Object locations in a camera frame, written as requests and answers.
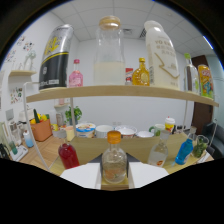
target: bottle cap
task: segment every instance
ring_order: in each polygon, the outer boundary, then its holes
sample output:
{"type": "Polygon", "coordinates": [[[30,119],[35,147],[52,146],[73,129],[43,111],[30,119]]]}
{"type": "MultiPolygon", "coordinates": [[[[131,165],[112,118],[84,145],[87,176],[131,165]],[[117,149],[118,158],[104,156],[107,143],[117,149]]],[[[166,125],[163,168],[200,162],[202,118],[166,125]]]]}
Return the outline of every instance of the bottle cap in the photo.
{"type": "Polygon", "coordinates": [[[74,60],[74,64],[79,64],[80,60],[79,59],[75,59],[74,60]]]}
{"type": "Polygon", "coordinates": [[[190,128],[190,133],[191,133],[191,134],[194,134],[194,133],[196,132],[196,130],[197,130],[196,127],[191,126],[191,128],[190,128]]]}
{"type": "Polygon", "coordinates": [[[102,30],[117,30],[120,28],[120,19],[116,16],[105,16],[100,19],[99,26],[102,30]]]}
{"type": "Polygon", "coordinates": [[[110,144],[118,144],[121,141],[121,133],[119,131],[107,132],[107,141],[110,144]]]}
{"type": "Polygon", "coordinates": [[[167,131],[167,130],[161,130],[160,131],[160,138],[161,139],[164,139],[164,140],[167,140],[170,136],[170,132],[167,131]]]}
{"type": "Polygon", "coordinates": [[[184,57],[185,57],[186,59],[191,59],[191,55],[190,55],[189,53],[185,53],[185,54],[184,54],[184,57]]]}
{"type": "Polygon", "coordinates": [[[154,21],[154,20],[146,21],[146,22],[144,23],[144,27],[145,27],[145,30],[146,30],[146,31],[147,31],[148,29],[150,29],[150,28],[153,28],[153,27],[158,27],[158,28],[160,28],[162,31],[164,31],[162,25],[161,25],[160,23],[154,21]]]}
{"type": "Polygon", "coordinates": [[[171,117],[167,117],[165,119],[165,123],[167,123],[167,124],[175,124],[175,120],[173,118],[171,118],[171,117]]]}
{"type": "Polygon", "coordinates": [[[145,58],[139,58],[139,62],[145,62],[145,58]]]}

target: milk jug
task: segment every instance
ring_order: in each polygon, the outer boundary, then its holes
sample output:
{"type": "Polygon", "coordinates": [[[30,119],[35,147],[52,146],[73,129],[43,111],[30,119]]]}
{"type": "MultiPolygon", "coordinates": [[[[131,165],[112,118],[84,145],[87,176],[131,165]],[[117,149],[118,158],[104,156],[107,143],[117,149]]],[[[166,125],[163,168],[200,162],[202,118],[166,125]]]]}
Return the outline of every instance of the milk jug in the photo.
{"type": "Polygon", "coordinates": [[[156,21],[144,24],[150,86],[180,90],[180,74],[173,44],[156,21]]]}

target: orange cap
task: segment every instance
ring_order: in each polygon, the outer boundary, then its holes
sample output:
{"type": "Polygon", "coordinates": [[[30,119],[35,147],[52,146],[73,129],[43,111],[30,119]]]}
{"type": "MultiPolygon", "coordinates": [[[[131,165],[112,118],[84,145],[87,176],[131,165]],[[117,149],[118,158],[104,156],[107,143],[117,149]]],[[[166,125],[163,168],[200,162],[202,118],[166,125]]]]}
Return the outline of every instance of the orange cap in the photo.
{"type": "Polygon", "coordinates": [[[107,132],[107,141],[110,144],[118,144],[121,141],[121,133],[119,131],[107,132]]]}

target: gold cap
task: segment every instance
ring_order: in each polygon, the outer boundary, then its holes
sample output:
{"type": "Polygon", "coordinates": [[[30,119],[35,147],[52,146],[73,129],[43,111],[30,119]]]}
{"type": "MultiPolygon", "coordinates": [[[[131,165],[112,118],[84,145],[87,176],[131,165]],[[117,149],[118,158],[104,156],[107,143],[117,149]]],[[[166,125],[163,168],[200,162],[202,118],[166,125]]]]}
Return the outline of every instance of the gold cap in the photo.
{"type": "Polygon", "coordinates": [[[110,144],[118,144],[121,141],[121,133],[119,131],[107,132],[107,141],[110,144]]]}
{"type": "Polygon", "coordinates": [[[102,30],[117,30],[120,28],[120,25],[120,19],[116,16],[105,16],[99,22],[102,30]]]}
{"type": "Polygon", "coordinates": [[[139,58],[139,62],[145,62],[145,58],[139,58]]]}

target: pink bottle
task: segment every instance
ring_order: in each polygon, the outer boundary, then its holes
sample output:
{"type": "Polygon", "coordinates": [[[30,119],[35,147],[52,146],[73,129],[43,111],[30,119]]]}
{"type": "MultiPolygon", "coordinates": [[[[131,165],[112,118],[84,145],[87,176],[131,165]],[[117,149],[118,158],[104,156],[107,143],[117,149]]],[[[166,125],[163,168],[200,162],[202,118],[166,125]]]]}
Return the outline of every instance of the pink bottle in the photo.
{"type": "Polygon", "coordinates": [[[79,71],[79,59],[74,60],[74,70],[69,76],[69,88],[83,86],[83,75],[79,71]]]}

